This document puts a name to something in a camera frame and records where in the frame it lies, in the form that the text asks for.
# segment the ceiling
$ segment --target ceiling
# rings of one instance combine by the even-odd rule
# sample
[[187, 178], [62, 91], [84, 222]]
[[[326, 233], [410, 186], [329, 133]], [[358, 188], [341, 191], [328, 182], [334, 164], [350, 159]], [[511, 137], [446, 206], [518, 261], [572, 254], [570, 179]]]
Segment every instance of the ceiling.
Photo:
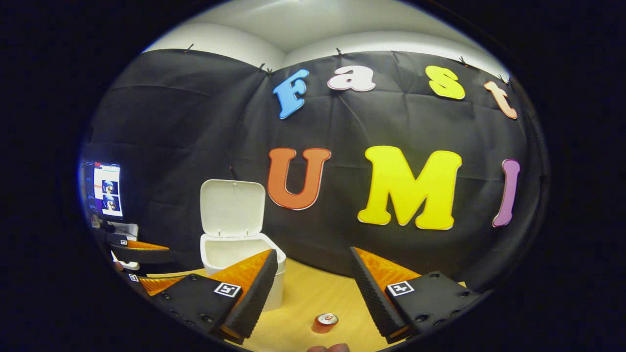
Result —
[[254, 34], [284, 53], [351, 33], [423, 33], [484, 49], [423, 10], [395, 0], [233, 0], [186, 23], [221, 24]]

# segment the monitor screen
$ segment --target monitor screen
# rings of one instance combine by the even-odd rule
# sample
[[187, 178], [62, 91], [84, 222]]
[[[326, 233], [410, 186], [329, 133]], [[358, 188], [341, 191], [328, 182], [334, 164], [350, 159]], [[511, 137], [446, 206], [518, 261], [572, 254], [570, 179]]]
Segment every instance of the monitor screen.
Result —
[[120, 166], [84, 160], [80, 170], [81, 195], [87, 213], [104, 219], [122, 219]]

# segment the orange letter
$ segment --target orange letter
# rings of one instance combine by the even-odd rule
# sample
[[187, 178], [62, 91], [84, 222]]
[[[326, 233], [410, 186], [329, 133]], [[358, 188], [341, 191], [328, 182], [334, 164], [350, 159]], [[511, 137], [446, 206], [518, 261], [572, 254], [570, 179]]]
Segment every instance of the orange letter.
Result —
[[484, 87], [487, 88], [488, 91], [491, 91], [491, 94], [493, 94], [493, 98], [496, 99], [496, 103], [498, 103], [500, 110], [502, 110], [502, 112], [505, 113], [506, 116], [515, 120], [517, 118], [517, 111], [510, 107], [508, 102], [506, 102], [506, 92], [500, 89], [492, 81], [485, 83]]
[[267, 193], [277, 205], [293, 210], [306, 209], [315, 203], [322, 182], [324, 162], [331, 158], [331, 151], [323, 148], [310, 148], [302, 153], [307, 163], [304, 188], [299, 194], [287, 190], [289, 163], [295, 158], [295, 150], [275, 148], [270, 151], [270, 175], [267, 179]]

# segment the white plastic container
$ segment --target white plastic container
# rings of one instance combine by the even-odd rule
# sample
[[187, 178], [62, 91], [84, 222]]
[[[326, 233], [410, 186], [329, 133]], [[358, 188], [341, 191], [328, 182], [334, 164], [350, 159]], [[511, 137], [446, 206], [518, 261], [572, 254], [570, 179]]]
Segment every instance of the white plastic container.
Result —
[[[115, 234], [126, 236], [127, 241], [137, 241], [137, 233], [139, 233], [139, 226], [137, 224], [122, 224], [121, 222], [111, 222], [111, 225], [115, 226]], [[124, 269], [139, 270], [140, 266], [137, 262], [120, 262], [113, 251], [111, 251], [113, 262], [119, 262]]]
[[265, 210], [265, 188], [255, 182], [208, 180], [200, 188], [200, 216], [204, 234], [200, 256], [209, 275], [254, 254], [275, 249], [278, 270], [263, 311], [282, 305], [285, 253], [260, 233]]

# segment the blue letter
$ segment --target blue letter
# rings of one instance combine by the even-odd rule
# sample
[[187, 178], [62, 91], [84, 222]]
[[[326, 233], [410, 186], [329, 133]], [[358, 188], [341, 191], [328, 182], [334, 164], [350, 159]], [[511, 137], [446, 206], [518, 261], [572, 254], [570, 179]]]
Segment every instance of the blue letter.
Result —
[[295, 94], [298, 93], [302, 95], [307, 91], [307, 85], [305, 85], [304, 81], [300, 80], [300, 78], [304, 78], [308, 75], [309, 72], [307, 70], [301, 69], [274, 88], [274, 94], [278, 95], [278, 101], [282, 109], [280, 112], [281, 120], [284, 120], [287, 116], [304, 105], [304, 99], [296, 98]]

